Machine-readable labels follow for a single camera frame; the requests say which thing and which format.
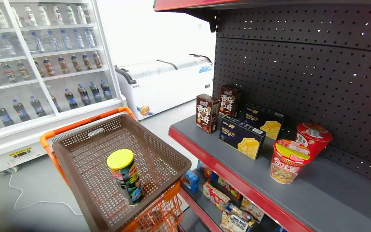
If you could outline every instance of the instant noodle cup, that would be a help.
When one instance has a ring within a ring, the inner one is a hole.
[[[300,123],[297,125],[296,142],[310,150],[311,160],[333,140],[333,135],[326,128],[313,123]]]
[[[290,184],[311,161],[310,150],[295,141],[277,140],[273,148],[270,175],[278,183]]]

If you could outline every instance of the red shelf edge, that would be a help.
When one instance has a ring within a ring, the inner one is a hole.
[[[277,223],[283,226],[287,231],[296,232],[312,232],[310,228],[303,225],[296,218],[287,214],[279,206],[275,205],[271,200],[262,195],[256,189],[252,188],[250,185],[239,176],[231,172],[222,163],[219,163],[214,157],[206,153],[198,145],[190,141],[172,126],[169,128],[168,135],[177,141],[180,145],[186,148],[191,154],[201,160],[205,165],[214,170],[219,176],[225,178],[228,182],[234,183],[233,187],[239,191],[241,194],[246,196],[248,199],[256,203],[256,205],[261,208],[267,215],[274,219]]]
[[[193,200],[193,198],[191,198],[190,195],[188,195],[183,188],[180,188],[180,195],[212,232],[223,232],[222,229],[218,227],[211,217],[206,214],[206,212],[197,204],[197,202]]]

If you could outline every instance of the noodle cup lid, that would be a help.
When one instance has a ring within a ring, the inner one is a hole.
[[[292,140],[277,140],[274,143],[277,154],[293,163],[305,164],[310,160],[310,150]]]
[[[315,141],[332,141],[333,135],[321,125],[313,123],[300,123],[297,125],[297,131],[303,136]]]

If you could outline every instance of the cardboard box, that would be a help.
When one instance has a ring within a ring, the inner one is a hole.
[[[249,232],[255,222],[251,215],[228,203],[224,206],[220,227],[226,232]]]
[[[218,113],[222,116],[237,116],[237,110],[241,100],[242,90],[237,86],[228,84],[220,89],[220,110]]]
[[[223,178],[218,177],[217,183],[223,186],[227,191],[229,191],[231,195],[233,195],[233,197],[237,198],[237,200],[240,200],[241,194],[232,186],[230,186],[230,184],[228,184],[227,181],[225,181]]]
[[[185,172],[180,180],[191,192],[198,190],[198,176],[193,171],[188,170]]]
[[[220,100],[207,94],[197,96],[196,125],[211,134],[217,130],[217,115]]]
[[[223,211],[223,206],[230,202],[230,197],[214,188],[209,181],[203,185],[203,194],[221,211]]]
[[[253,160],[262,147],[264,137],[264,131],[230,116],[224,116],[221,121],[220,139]]]
[[[246,105],[244,122],[265,131],[266,136],[276,140],[286,116],[265,107],[249,103]]]
[[[241,209],[249,213],[256,222],[260,223],[264,216],[264,212],[255,206],[249,199],[243,197],[243,201],[241,202]]]

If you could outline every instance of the white chest freezer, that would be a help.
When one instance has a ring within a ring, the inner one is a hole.
[[[124,67],[114,66],[121,93],[138,120],[212,94],[213,63],[189,54]]]

